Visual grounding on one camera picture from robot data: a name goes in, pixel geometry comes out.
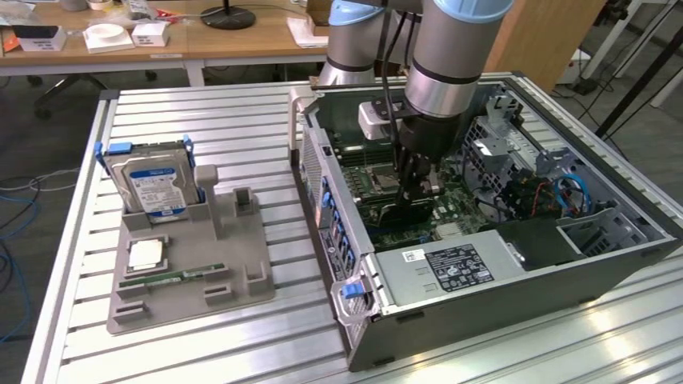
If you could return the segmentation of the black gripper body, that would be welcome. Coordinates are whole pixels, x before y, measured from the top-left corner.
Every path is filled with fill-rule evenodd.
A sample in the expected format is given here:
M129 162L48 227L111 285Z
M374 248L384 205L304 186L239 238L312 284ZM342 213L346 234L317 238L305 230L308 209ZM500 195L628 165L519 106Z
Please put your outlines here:
M400 148L430 162L440 162L456 140L460 115L435 118L427 114L406 117L398 130Z

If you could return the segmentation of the graphics card with black shroud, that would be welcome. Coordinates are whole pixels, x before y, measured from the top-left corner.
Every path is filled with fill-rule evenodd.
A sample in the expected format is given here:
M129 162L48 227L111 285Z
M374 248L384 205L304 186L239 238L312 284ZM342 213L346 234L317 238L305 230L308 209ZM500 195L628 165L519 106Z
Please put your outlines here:
M408 204L395 201L380 202L367 207L363 221L376 229L396 229L415 226L427 222L432 216L435 200L424 198Z

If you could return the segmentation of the CPU socket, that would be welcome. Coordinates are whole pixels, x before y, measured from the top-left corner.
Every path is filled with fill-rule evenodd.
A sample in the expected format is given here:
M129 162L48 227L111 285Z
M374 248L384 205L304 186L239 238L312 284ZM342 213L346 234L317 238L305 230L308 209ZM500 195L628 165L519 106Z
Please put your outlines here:
M395 193L399 188L398 175L391 164L374 165L366 168L374 191L379 194Z

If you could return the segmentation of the green motherboard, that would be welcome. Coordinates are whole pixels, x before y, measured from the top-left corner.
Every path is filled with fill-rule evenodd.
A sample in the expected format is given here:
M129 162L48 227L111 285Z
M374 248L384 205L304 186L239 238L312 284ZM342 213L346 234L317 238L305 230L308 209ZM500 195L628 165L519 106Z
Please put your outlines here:
M364 194L379 194L374 191L366 168L374 165L392 165L392 149L388 140L371 141L362 134L331 134L334 152L343 171L352 200L363 216L368 206L360 204ZM435 207L432 216L423 224L396 228L376 229L366 226L372 245L378 252L406 246L438 241L435 227L440 224L458 222L467 232L474 234L492 226L490 217L482 212L475 196L462 181L462 150L452 149L442 160L440 180L444 182L443 194L434 196Z

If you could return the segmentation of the silver chipset heatsink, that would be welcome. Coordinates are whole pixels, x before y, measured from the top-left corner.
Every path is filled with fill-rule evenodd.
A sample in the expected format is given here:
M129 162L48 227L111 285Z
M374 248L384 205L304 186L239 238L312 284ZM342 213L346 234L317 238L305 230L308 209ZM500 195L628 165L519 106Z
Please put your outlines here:
M467 232L458 222L440 224L435 227L435 236L439 240L460 237L463 235L467 235Z

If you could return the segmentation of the perforated metal disk bay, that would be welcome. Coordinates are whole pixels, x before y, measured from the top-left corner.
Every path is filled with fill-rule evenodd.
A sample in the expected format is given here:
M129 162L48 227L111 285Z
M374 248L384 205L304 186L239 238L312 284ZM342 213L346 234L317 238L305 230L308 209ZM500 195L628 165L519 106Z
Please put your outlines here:
M523 135L520 112L524 106L507 92L487 100L484 114L475 117L467 130L464 180L470 188L502 191L514 174L536 169L539 149Z

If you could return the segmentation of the grey power supply unit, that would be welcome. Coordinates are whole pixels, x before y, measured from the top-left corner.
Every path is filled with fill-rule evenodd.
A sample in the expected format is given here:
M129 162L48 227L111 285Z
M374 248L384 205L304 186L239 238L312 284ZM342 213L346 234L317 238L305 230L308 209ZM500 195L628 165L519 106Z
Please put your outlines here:
M380 252L376 261L396 306L470 294L526 272L496 230Z

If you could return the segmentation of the stack of papers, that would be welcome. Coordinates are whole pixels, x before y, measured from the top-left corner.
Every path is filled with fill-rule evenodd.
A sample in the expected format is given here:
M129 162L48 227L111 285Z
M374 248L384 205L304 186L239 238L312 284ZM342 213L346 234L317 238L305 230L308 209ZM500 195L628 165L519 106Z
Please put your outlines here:
M315 25L309 17L288 18L285 24L295 43L300 48L326 48L328 46L328 36L313 34L312 28Z

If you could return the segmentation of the wooden cabinet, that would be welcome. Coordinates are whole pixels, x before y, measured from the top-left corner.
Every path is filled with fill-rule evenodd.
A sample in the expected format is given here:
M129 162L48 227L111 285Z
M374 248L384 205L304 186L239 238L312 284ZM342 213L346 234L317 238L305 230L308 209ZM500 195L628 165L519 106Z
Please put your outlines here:
M606 0L515 0L484 70L519 71L550 91L604 4Z

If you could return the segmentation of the open black PC case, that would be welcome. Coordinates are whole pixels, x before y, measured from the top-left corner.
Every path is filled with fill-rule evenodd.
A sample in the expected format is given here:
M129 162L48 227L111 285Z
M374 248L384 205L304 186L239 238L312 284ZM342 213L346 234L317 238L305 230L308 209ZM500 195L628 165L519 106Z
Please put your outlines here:
M514 174L500 192L470 188L463 142L487 100L510 93L524 106L523 135L539 149L536 169ZM683 248L683 208L648 184L623 157L531 81L516 74L483 78L460 116L452 149L462 150L462 181L520 260L524 274L470 294L396 306L330 139L362 134L359 104L383 100L406 115L403 86L297 86L288 95L292 173L308 233L332 305L347 367L362 371L596 300L640 269ZM648 242L584 256L558 228L615 208ZM344 299L342 286L366 294Z

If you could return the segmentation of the grey open disk bay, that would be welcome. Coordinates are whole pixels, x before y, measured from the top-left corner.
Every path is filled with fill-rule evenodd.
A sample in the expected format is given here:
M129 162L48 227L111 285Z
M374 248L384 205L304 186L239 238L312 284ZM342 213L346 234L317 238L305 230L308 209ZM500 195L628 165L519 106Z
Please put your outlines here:
M648 242L644 233L615 208L582 218L560 218L556 224L574 248L588 257Z

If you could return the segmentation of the brown cardboard box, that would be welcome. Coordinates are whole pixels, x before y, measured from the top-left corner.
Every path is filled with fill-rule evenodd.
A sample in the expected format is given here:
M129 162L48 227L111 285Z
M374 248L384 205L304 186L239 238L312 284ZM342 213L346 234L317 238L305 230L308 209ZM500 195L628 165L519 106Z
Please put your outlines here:
M327 27L334 0L307 0L307 16L313 26Z

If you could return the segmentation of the grey parts rack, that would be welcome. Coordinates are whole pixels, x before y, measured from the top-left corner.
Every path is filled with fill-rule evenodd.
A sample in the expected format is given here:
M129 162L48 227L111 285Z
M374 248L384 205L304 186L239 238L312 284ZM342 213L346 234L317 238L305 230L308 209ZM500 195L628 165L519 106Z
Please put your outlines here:
M107 319L111 334L199 318L275 296L257 197L247 187L217 194L213 165L196 167L195 180L205 200L188 207L184 219L152 224L143 213L123 215ZM161 262L153 268L131 270L131 245L153 239L163 242ZM225 267L196 280L119 288L125 280L216 263Z

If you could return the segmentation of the black stand pole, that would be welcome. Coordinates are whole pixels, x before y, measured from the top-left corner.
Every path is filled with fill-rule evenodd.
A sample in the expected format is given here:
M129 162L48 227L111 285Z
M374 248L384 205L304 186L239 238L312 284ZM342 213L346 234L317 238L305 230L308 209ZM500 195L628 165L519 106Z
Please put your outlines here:
M650 84L650 82L654 80L655 75L660 72L662 68L667 64L668 60L675 55L675 52L679 48L683 47L683 24L680 25L680 28L674 34L674 37L671 38L670 42L664 46L663 50L660 51L659 55L656 56L655 60L648 65L646 71L635 81L631 89L623 96L622 100L616 104L615 109L608 114L606 120L598 127L598 130L595 131L595 135L598 138L602 138L604 141L607 141L616 132L624 127L624 125L630 122L630 120L635 117L638 112L644 108L644 106L655 99L655 95L643 102L639 107L631 112L631 114L624 118L623 122L619 124L616 128L612 126L616 123L616 120L622 117L624 112L627 111L627 108L631 106L636 98L639 97L640 93L644 91L646 86Z

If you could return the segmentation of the wooden desk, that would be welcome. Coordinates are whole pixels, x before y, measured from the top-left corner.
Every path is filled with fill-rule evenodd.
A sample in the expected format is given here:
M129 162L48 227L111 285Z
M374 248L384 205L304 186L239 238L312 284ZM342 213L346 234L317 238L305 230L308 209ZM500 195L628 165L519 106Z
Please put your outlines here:
M0 43L0 76L77 74L127 70L181 69L192 86L205 84L201 70L208 66L240 66L322 62L324 48L301 48L285 24L301 8L287 0L237 0L253 10L256 24L243 30L219 30L201 22L177 22L168 29L164 47L135 48L89 54L81 31L101 11L65 11L55 2L36 5L33 15L47 25L63 26L73 32L59 52L3 52Z

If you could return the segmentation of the hard disk in blue caddy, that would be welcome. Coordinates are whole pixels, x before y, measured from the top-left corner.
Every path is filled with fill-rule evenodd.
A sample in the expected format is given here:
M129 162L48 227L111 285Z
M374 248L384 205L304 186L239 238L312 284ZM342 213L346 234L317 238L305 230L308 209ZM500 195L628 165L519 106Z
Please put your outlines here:
M152 224L184 218L188 207L203 203L195 181L195 144L177 141L93 145L93 156L119 191L125 212L144 213Z

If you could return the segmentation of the black lamp base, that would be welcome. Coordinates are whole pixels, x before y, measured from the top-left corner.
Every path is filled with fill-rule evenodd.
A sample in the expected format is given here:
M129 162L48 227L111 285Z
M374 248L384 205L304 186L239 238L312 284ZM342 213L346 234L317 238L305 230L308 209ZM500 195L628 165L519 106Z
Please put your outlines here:
M200 20L215 29L241 30L255 24L256 15L251 10L232 6L231 0L221 0L221 6L208 8L200 13Z

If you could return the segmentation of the green RAM stick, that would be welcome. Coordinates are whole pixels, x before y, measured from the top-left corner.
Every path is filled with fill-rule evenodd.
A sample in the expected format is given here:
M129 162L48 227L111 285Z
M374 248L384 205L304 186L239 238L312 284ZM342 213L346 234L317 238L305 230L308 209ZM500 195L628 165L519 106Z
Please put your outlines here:
M219 269L223 269L225 265L223 263L211 264L208 266L201 266L197 268L192 268L188 270L181 270L176 272L164 272L160 274L155 274L151 276L145 276L141 278L133 278L132 280L125 280L119 283L119 288L135 286L135 285L148 285L148 286L164 286L168 284L181 283L187 281L196 280L203 278L205 274L213 272Z

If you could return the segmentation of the silver CPU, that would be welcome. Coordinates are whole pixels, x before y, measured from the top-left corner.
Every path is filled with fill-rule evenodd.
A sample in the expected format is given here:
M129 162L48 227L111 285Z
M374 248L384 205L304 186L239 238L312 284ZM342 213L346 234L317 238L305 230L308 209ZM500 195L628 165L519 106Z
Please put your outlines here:
M144 240L131 245L128 268L144 270L153 268L163 259L163 242L157 239Z

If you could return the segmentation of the small white box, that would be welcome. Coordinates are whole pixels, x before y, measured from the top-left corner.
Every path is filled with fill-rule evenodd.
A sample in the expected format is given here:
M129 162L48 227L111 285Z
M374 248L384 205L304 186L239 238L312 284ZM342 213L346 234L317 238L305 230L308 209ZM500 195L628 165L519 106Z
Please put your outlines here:
M135 26L131 38L139 47L165 47L169 40L168 24L149 22Z

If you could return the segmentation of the white packet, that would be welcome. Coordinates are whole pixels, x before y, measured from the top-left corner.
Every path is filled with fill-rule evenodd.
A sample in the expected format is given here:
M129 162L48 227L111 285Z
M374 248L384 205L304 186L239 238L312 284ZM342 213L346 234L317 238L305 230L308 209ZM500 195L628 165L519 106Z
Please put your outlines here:
M128 18L132 21L153 20L155 12L149 7L148 0L121 0L125 6Z

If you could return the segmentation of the white square tray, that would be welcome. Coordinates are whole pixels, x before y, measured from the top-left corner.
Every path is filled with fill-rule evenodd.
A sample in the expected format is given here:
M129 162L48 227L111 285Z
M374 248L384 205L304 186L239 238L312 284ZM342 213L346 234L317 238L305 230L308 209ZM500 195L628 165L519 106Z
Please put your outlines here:
M135 43L128 31L116 24L97 24L83 31L87 50L100 54L119 50L133 49Z

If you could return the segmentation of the black chair base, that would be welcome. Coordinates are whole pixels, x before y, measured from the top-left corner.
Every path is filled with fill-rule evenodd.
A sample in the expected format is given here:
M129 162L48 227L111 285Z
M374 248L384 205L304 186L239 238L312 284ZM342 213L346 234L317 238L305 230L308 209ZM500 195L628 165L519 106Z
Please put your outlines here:
M144 70L144 76L148 81L157 80L157 73L152 70ZM43 85L43 79L36 75L25 76L31 86ZM97 88L97 90L107 90L108 87L92 74L69 74L67 75L52 88L36 99L33 104L33 112L37 119L47 120L51 118L51 111L45 108L45 104L51 101L65 89L73 86L77 82L87 82Z

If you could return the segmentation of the white box with black lid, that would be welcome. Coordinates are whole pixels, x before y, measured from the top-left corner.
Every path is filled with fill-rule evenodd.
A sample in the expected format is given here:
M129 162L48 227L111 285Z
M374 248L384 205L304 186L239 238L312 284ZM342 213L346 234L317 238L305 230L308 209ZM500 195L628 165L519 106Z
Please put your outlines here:
M15 37L24 51L61 51L67 43L67 32L61 26L12 25Z

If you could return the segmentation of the orange box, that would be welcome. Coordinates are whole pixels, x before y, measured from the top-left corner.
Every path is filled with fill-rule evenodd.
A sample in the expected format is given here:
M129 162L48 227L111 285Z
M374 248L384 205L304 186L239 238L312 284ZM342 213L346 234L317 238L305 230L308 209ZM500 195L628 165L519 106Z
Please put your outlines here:
M11 29L0 28L0 58L19 46L19 41Z

